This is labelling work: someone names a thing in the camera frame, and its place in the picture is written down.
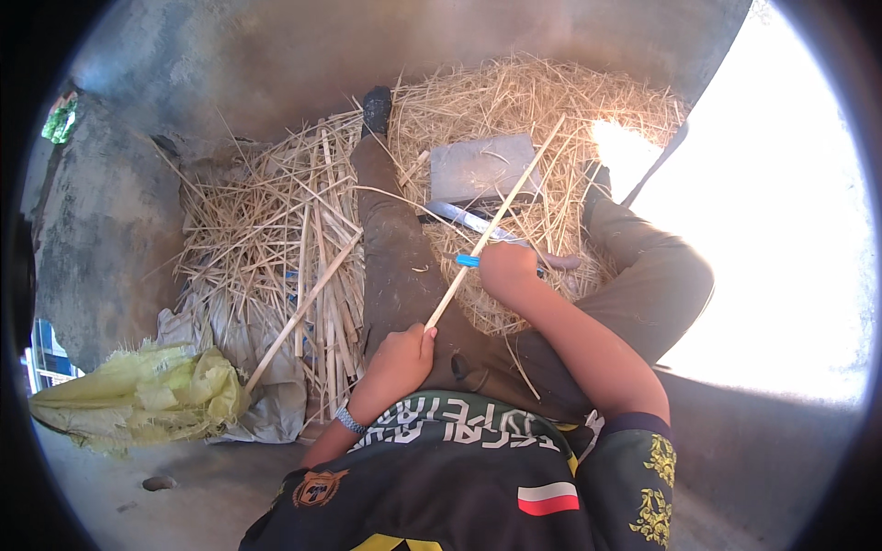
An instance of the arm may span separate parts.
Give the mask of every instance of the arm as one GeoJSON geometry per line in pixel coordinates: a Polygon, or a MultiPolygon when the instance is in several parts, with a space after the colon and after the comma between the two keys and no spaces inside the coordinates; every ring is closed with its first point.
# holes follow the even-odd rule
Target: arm
{"type": "Polygon", "coordinates": [[[618,335],[536,277],[535,252],[498,243],[484,249],[479,268],[487,293],[548,340],[604,417],[643,412],[670,424],[668,396],[658,377],[618,335]]]}
{"type": "MultiPolygon", "coordinates": [[[[347,409],[352,419],[368,427],[399,399],[416,391],[432,369],[437,329],[423,333],[422,324],[413,324],[401,333],[389,333],[374,357],[367,372],[352,391],[347,409]]],[[[361,439],[336,419],[312,444],[303,456],[300,467],[336,459],[361,439]]]]}

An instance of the knife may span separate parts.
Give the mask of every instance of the knife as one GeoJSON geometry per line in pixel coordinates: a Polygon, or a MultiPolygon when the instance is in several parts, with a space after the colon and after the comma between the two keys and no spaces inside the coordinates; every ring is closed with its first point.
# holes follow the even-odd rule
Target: knife
{"type": "MultiPolygon", "coordinates": [[[[480,232],[482,234],[487,230],[488,227],[490,227],[490,223],[487,220],[482,220],[473,215],[471,212],[466,212],[458,206],[451,205],[450,203],[445,203],[444,201],[429,201],[429,203],[425,205],[425,209],[429,212],[433,212],[441,218],[446,218],[454,222],[459,222],[463,226],[469,227],[474,231],[480,232]]],[[[530,246],[530,243],[527,242],[526,239],[521,239],[517,235],[506,232],[501,227],[494,228],[494,230],[490,232],[490,238],[496,241],[521,245],[523,247],[530,246]]],[[[537,252],[539,253],[539,258],[543,260],[545,264],[552,268],[575,270],[582,265],[581,259],[579,259],[579,257],[577,257],[576,255],[559,257],[558,255],[552,255],[551,253],[544,250],[537,252]]]]}

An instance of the metal watch strap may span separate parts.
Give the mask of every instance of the metal watch strap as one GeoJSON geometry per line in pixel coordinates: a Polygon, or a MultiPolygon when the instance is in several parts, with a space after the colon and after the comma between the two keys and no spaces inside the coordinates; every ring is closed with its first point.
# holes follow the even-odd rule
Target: metal watch strap
{"type": "Polygon", "coordinates": [[[363,435],[368,432],[368,428],[364,425],[360,425],[355,422],[355,419],[352,418],[352,415],[349,414],[349,410],[345,405],[337,408],[337,413],[334,414],[334,419],[339,420],[343,423],[343,426],[356,433],[357,435],[363,435]]]}

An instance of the hay pile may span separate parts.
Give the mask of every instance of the hay pile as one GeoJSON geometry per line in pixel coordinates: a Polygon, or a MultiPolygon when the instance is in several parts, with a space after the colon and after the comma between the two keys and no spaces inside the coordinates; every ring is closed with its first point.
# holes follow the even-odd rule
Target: hay pile
{"type": "MultiPolygon", "coordinates": [[[[417,213],[422,213],[418,205],[430,200],[426,152],[433,146],[521,132],[538,145],[566,113],[539,164],[544,202],[522,205],[519,215],[503,219],[500,226],[554,254],[582,258],[578,270],[552,270],[546,276],[569,300],[592,293],[612,277],[579,230],[587,189],[582,172],[598,159],[593,122],[618,123],[664,147],[686,116],[677,97],[624,74],[523,55],[476,69],[441,67],[416,84],[399,80],[393,98],[390,153],[404,197],[417,213]]],[[[260,152],[240,149],[239,166],[213,181],[184,183],[187,241],[176,269],[191,283],[205,282],[213,292],[227,294],[231,319],[248,323],[251,308],[270,305],[273,324],[284,324],[298,298],[357,239],[355,171],[348,157],[358,143],[362,114],[353,101],[354,110],[306,125],[276,146],[260,152]]],[[[467,252],[480,236],[442,223],[423,228],[450,281],[459,267],[441,253],[467,252]]],[[[363,277],[363,250],[356,245],[306,323],[289,338],[296,355],[312,358],[307,377],[331,411],[363,372],[355,345],[362,326],[363,277]]],[[[525,326],[482,291],[475,270],[456,298],[475,327],[488,334],[525,326]]]]}
{"type": "MultiPolygon", "coordinates": [[[[582,259],[578,270],[546,275],[546,282],[571,301],[612,278],[609,263],[582,241],[579,231],[587,189],[582,174],[591,160],[599,160],[593,122],[616,122],[664,147],[686,115],[673,94],[648,89],[625,74],[524,55],[486,62],[477,70],[442,68],[423,82],[401,87],[393,105],[389,146],[400,170],[412,167],[421,152],[436,145],[470,139],[526,132],[538,146],[566,113],[564,126],[539,163],[545,201],[523,205],[520,215],[503,219],[500,227],[538,248],[582,259]]],[[[428,164],[410,176],[403,191],[417,204],[430,200],[428,164]]],[[[479,235],[465,230],[473,237],[468,240],[438,224],[424,226],[423,231],[450,282],[459,267],[440,253],[467,253],[479,235]]],[[[506,334],[527,325],[483,292],[477,271],[470,271],[456,298],[472,324],[485,333],[506,334]]]]}

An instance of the red and white flag patch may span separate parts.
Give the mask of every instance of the red and white flag patch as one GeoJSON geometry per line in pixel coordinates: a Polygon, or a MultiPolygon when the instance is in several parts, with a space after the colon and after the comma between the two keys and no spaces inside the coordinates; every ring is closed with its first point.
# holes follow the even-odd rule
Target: red and white flag patch
{"type": "Polygon", "coordinates": [[[518,509],[534,517],[579,510],[579,495],[571,482],[554,482],[538,488],[518,487],[518,509]]]}

